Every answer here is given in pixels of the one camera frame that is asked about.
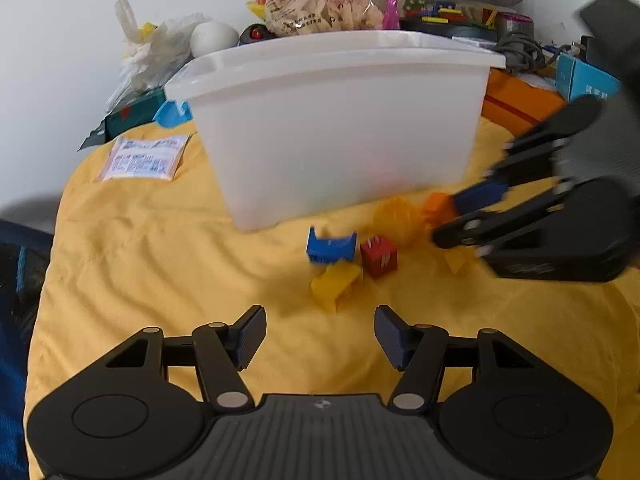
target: light blue box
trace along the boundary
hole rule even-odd
[[[575,57],[562,54],[558,58],[556,89],[568,101],[586,94],[607,99],[617,94],[621,86],[612,75]]]

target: crumpled plastic bag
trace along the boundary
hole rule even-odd
[[[164,86],[191,55],[189,40],[193,29],[207,18],[200,12],[161,25],[145,23],[138,28],[133,9],[127,0],[116,0],[116,17],[127,38],[120,67],[120,84],[109,97],[105,112],[132,102],[137,96]]]
[[[382,29],[382,12],[371,0],[250,0],[247,6],[279,37]]]

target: white ball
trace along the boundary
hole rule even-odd
[[[193,29],[189,46],[193,57],[204,56],[238,44],[236,30],[222,22],[205,22]]]

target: pink plastic object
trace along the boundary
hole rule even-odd
[[[398,14],[398,0],[387,0],[385,16],[382,18],[382,28],[385,30],[400,30],[400,15]]]

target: blue chair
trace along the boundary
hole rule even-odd
[[[27,480],[27,355],[53,236],[0,220],[0,478]]]

